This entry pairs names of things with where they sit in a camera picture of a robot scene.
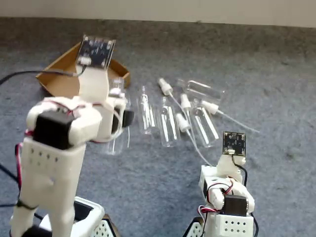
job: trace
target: black wire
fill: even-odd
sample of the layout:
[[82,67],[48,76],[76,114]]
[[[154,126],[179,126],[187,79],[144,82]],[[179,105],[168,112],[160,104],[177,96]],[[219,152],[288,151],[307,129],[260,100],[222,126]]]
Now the black wire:
[[203,231],[202,231],[202,235],[200,237],[203,237],[203,235],[205,234],[204,230],[205,230],[207,215],[208,215],[208,212],[206,213],[206,216],[205,216],[204,225],[203,225]]
[[20,71],[20,72],[14,72],[11,73],[5,77],[3,77],[2,79],[0,79],[0,85],[2,85],[3,83],[5,83],[7,80],[9,80],[10,78],[17,76],[17,75],[22,75],[22,74],[28,74],[28,73],[45,73],[45,74],[57,74],[57,75],[64,75],[64,76],[69,76],[69,77],[79,77],[82,75],[82,73],[84,72],[86,66],[83,66],[81,73],[76,74],[76,73],[69,73],[69,72],[65,72],[62,70],[46,70],[46,71],[41,71],[41,70],[30,70],[30,71]]
[[8,175],[11,179],[18,183],[18,178],[7,168],[5,168],[2,164],[0,164],[0,170],[3,171],[6,175]]
[[251,213],[250,215],[253,217],[253,222],[255,223],[255,226],[256,226],[256,232],[255,232],[255,235],[253,237],[257,237],[258,233],[259,233],[259,224],[258,224],[255,216],[253,215],[253,213]]
[[[243,185],[246,187],[247,186],[247,179],[248,179],[247,170],[244,167],[242,167],[241,165],[238,165],[235,163],[234,156],[232,156],[232,160],[233,160],[233,163],[236,167],[238,167],[239,169],[242,169],[245,172],[245,180],[243,182]],[[250,215],[253,217],[253,222],[255,223],[255,226],[256,226],[256,232],[255,232],[255,235],[253,237],[257,237],[258,233],[259,233],[259,224],[258,224],[256,218],[254,217],[254,215],[252,213],[250,213]]]
[[1,207],[14,207],[16,204],[15,203],[10,203],[10,204],[0,204]]
[[244,171],[245,179],[243,181],[243,185],[246,187],[247,186],[247,180],[248,180],[248,172],[247,172],[247,170],[244,167],[242,167],[241,165],[235,163],[234,156],[232,156],[232,160],[233,160],[233,163],[234,163],[234,165],[236,167],[238,167],[239,169],[242,169]]
[[[10,78],[12,78],[14,76],[28,74],[28,73],[45,73],[45,74],[65,75],[65,76],[69,76],[69,77],[79,77],[83,74],[85,68],[86,68],[86,66],[83,66],[82,71],[79,74],[69,73],[69,72],[65,72],[62,70],[45,70],[45,71],[30,70],[30,71],[14,72],[14,73],[11,73],[11,74],[3,77],[2,79],[0,79],[0,85],[2,85],[3,83],[5,83],[6,81],[8,81]],[[1,163],[0,163],[0,170],[3,171],[6,175],[8,175],[11,179],[13,179],[16,183],[19,183],[17,176],[15,176],[10,170],[8,170],[6,167],[4,167]],[[0,204],[0,208],[1,207],[14,207],[15,205],[16,204]],[[43,219],[43,217],[38,215],[37,213],[35,213],[34,216],[39,218],[40,220]]]
[[42,217],[41,215],[38,215],[36,212],[34,213],[34,216],[35,216],[36,218],[40,219],[40,220],[43,219],[43,217]]

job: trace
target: gray carpet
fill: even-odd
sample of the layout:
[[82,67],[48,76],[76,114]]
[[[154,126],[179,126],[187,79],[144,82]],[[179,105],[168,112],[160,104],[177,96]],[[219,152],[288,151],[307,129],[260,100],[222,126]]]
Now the gray carpet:
[[[316,231],[316,30],[199,23],[0,19],[0,76],[41,69],[83,33],[117,39],[114,58],[131,71],[135,98],[156,80],[196,78],[226,90],[222,111],[262,131],[247,133],[248,188],[256,200],[261,237],[314,236]],[[34,75],[0,87],[0,160],[15,170],[14,144],[22,141],[28,110],[46,93]],[[219,131],[244,131],[215,117]],[[131,148],[119,157],[89,144],[78,195],[100,203],[123,237],[180,237],[197,206],[202,164],[192,145],[162,148],[131,127]],[[221,144],[202,149],[215,163]],[[16,185],[0,173],[1,203]],[[0,209],[7,236],[12,209]]]

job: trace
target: white plastic part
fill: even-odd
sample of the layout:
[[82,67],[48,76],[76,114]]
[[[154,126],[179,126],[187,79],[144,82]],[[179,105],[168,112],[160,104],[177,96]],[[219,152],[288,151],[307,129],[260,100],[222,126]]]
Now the white plastic part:
[[[56,111],[57,109],[64,110],[65,113],[72,112],[76,117],[68,134],[70,144],[74,146],[80,145],[95,138],[98,134],[102,120],[101,114],[92,107],[92,104],[82,101],[77,96],[73,99],[66,97],[44,98],[42,102],[32,107],[29,111],[26,118],[27,128],[33,131],[39,114],[49,110]],[[112,127],[112,120],[107,122],[107,124],[110,124]]]
[[21,237],[32,226],[36,207],[48,211],[52,237],[69,237],[74,222],[74,198],[85,144],[59,150],[26,137],[21,154],[22,187],[19,199],[27,206],[14,207],[11,236]]
[[252,216],[208,214],[205,237],[252,237]]
[[189,122],[186,121],[181,113],[177,113],[176,118],[181,132],[186,132],[187,130],[191,129]]
[[188,234],[185,237],[201,237],[203,232],[203,227],[199,222],[193,222]]
[[[82,72],[82,66],[76,65],[76,71]],[[109,95],[108,71],[87,67],[79,77],[79,97],[90,103],[106,101]]]
[[112,229],[109,223],[106,220],[102,220],[91,233],[90,237],[114,237],[115,234],[112,232]]
[[158,79],[158,84],[163,92],[164,95],[170,95],[172,93],[173,89],[170,84],[168,84],[165,79],[159,78]]
[[28,130],[34,131],[35,126],[36,126],[36,120],[39,114],[48,110],[56,111],[57,108],[58,108],[57,104],[47,103],[47,102],[45,103],[44,101],[32,107],[26,118],[26,127],[28,128]]
[[[73,224],[71,237],[94,236],[95,229],[102,226],[101,221],[104,216],[104,208],[99,204],[83,199],[81,197],[75,197],[75,201],[91,206],[93,209],[89,212],[88,216],[85,219]],[[44,216],[39,226],[43,229],[51,231],[49,215]]]
[[122,124],[123,113],[127,100],[125,98],[108,97],[106,101],[94,104],[94,108],[99,111],[102,121],[99,127],[98,135],[94,139],[96,142],[108,142],[122,133],[122,128],[118,127],[119,133],[112,134],[114,109],[119,109],[120,124]]
[[[234,156],[234,160],[236,164],[245,164],[245,157]],[[208,190],[209,192],[205,197],[205,201],[214,206],[215,209],[222,209],[224,205],[223,193],[216,191],[216,189],[227,190],[227,188],[230,187],[232,183],[232,191],[234,192],[234,195],[246,197],[248,201],[248,213],[253,212],[255,209],[255,200],[247,188],[242,184],[242,175],[240,170],[234,165],[230,155],[221,155],[217,166],[210,167],[208,165],[202,165],[198,185],[202,192],[205,190],[205,185],[206,188],[211,187]]]
[[204,106],[211,114],[216,114],[218,112],[218,105],[215,105],[214,103],[209,103],[205,100],[201,101],[202,106]]
[[69,131],[69,143],[77,146],[86,141],[94,139],[99,132],[101,114],[91,105],[89,107],[79,109],[78,118],[71,124]]
[[190,109],[191,108],[191,103],[190,103],[190,101],[188,99],[187,94],[185,94],[185,93],[181,94],[180,98],[181,98],[181,107],[184,110]]

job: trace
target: white spray cap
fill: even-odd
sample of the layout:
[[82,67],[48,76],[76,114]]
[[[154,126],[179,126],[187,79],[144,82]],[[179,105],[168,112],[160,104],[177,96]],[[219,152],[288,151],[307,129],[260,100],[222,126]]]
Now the white spray cap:
[[158,79],[158,84],[164,95],[170,95],[173,91],[170,84],[168,84],[163,78]]
[[191,108],[191,103],[189,102],[188,96],[185,93],[181,94],[181,107],[182,109]]
[[209,103],[205,100],[202,100],[201,102],[202,106],[204,106],[211,114],[216,114],[218,110],[218,105],[215,105],[213,103]]
[[186,121],[181,113],[177,113],[176,119],[181,132],[186,132],[191,129],[188,121]]

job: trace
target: glass tube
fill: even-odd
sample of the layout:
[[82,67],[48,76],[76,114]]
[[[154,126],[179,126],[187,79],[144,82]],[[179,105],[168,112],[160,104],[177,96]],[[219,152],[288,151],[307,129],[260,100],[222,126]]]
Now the glass tube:
[[158,131],[156,111],[152,104],[146,87],[142,86],[140,96],[137,98],[138,105],[138,120],[140,131],[143,134],[154,134]]
[[159,109],[158,116],[162,146],[174,147],[180,140],[180,131],[176,121],[176,114],[166,97],[162,99],[162,106]]
[[192,109],[192,122],[204,147],[211,147],[212,143],[219,139],[211,115],[196,102]]
[[178,79],[177,85],[182,87],[183,91],[188,95],[215,103],[217,105],[225,93],[225,91],[217,90],[210,85],[203,84],[196,80],[184,81],[182,79]]

